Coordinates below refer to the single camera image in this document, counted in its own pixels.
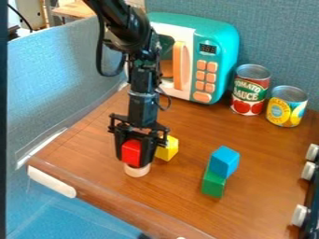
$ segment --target white cylinder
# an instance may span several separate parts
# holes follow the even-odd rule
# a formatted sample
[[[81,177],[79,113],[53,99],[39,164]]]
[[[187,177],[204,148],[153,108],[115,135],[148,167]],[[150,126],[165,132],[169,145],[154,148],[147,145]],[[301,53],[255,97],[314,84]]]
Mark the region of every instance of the white cylinder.
[[[147,166],[143,168],[132,168],[128,164],[124,163],[124,172],[128,176],[141,177],[148,174],[148,172],[150,171],[150,166],[151,163],[149,163]]]
[[[315,144],[310,144],[306,154],[306,160],[313,162],[315,160],[315,157],[318,155],[318,152],[319,152],[319,146]]]
[[[306,206],[298,204],[292,217],[291,224],[301,227],[307,216],[307,211],[308,209]]]
[[[315,171],[315,163],[314,162],[306,162],[303,167],[301,178],[306,179],[308,181],[312,180],[312,176]]]

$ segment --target cube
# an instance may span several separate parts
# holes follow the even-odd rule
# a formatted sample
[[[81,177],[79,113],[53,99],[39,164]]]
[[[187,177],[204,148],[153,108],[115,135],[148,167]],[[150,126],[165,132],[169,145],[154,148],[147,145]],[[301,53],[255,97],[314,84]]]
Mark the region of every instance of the cube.
[[[178,139],[168,135],[167,140],[166,148],[161,146],[156,148],[155,157],[169,162],[178,152]]]
[[[130,166],[140,167],[141,147],[139,140],[129,139],[122,145],[122,161]]]
[[[215,198],[221,198],[224,194],[226,179],[211,172],[209,167],[206,171],[201,183],[201,192]]]
[[[209,170],[223,178],[229,178],[238,168],[240,153],[222,146],[212,153]]]

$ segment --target green block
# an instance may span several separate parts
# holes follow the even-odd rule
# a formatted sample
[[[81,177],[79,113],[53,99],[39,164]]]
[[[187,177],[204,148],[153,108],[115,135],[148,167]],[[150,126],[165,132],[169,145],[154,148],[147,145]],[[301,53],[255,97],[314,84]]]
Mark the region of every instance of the green block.
[[[201,183],[201,192],[212,197],[221,198],[224,193],[226,179],[212,173],[209,167],[206,168],[205,175]]]

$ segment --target blue block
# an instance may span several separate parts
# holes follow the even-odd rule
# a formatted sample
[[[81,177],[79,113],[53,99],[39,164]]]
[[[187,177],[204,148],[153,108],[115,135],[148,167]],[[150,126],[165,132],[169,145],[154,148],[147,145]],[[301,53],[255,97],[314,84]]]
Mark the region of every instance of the blue block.
[[[229,178],[238,168],[240,153],[222,146],[211,155],[209,170],[223,178]]]

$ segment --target tin can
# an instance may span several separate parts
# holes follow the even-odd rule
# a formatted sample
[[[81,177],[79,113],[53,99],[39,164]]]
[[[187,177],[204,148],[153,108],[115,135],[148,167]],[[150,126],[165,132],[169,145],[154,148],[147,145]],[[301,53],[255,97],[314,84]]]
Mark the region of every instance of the tin can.
[[[243,64],[236,70],[231,109],[238,114],[261,113],[270,86],[270,71],[258,64]]]
[[[296,127],[308,104],[308,95],[293,86],[277,86],[271,92],[266,118],[275,125]]]

